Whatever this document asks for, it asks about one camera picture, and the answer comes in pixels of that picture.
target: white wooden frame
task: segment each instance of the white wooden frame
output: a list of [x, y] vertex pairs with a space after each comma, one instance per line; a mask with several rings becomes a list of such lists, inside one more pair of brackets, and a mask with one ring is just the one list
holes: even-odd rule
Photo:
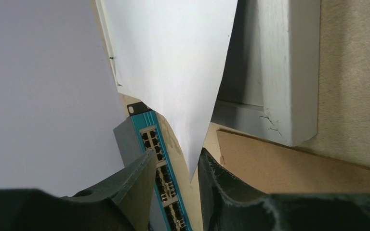
[[[320, 0], [256, 0], [263, 106], [217, 101], [212, 122], [287, 146], [317, 133]], [[106, 11], [96, 0], [112, 57]], [[113, 72], [113, 60], [110, 60]], [[120, 93], [131, 95], [116, 84]]]

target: dark green plastic object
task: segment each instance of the dark green plastic object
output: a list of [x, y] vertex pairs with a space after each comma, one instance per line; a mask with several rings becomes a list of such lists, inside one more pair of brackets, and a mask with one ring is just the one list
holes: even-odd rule
[[370, 194], [266, 194], [206, 149], [198, 177], [204, 231], [370, 231]]
[[0, 231], [145, 231], [157, 158], [149, 150], [73, 197], [0, 190]]

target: ethernet port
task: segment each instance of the ethernet port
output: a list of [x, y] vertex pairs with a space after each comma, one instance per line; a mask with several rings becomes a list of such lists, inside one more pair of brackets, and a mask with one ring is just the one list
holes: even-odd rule
[[164, 157], [162, 157], [162, 154], [159, 153], [159, 154], [157, 154], [157, 159], [158, 159], [158, 161], [163, 161]]
[[168, 220], [168, 223], [170, 224], [171, 230], [177, 230], [176, 225], [175, 225], [176, 217], [174, 217], [174, 215], [172, 214], [169, 206], [165, 207], [164, 210], [165, 210], [165, 214], [167, 215], [167, 220]]
[[141, 135], [141, 138], [143, 138], [143, 140], [144, 141], [147, 141], [148, 140], [148, 133], [143, 133], [142, 135]]
[[162, 186], [162, 180], [161, 178], [159, 177], [159, 175], [157, 174], [157, 176], [155, 177], [155, 183], [156, 184], [160, 184]]
[[164, 193], [164, 186], [162, 185], [161, 180], [156, 180], [155, 183], [157, 185], [159, 195], [161, 196], [162, 194], [165, 194]]
[[161, 173], [164, 176], [166, 182], [172, 181], [166, 166], [161, 166]]
[[157, 183], [161, 183], [162, 184], [162, 179], [161, 177], [159, 176], [159, 171], [157, 170], [156, 174], [155, 174], [155, 181]]
[[175, 211], [175, 214], [180, 215], [182, 214], [181, 208], [178, 205], [178, 202], [172, 204], [172, 208]]
[[175, 188], [173, 186], [172, 181], [166, 182], [165, 187], [168, 190], [168, 193], [169, 193], [170, 197], [175, 197], [176, 196], [176, 191], [175, 191]]
[[150, 142], [149, 142], [149, 141], [145, 141], [145, 142], [144, 142], [144, 146], [145, 146], [145, 149], [149, 149], [149, 148], [151, 148], [151, 144], [150, 144]]
[[151, 135], [151, 138], [154, 138], [157, 136], [154, 130], [150, 131], [149, 134]]
[[168, 197], [165, 193], [160, 193], [162, 202], [168, 201]]

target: paper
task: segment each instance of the paper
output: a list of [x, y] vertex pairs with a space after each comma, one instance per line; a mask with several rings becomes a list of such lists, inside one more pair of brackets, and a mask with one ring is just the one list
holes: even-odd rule
[[195, 173], [237, 0], [103, 0], [117, 81], [165, 117]]

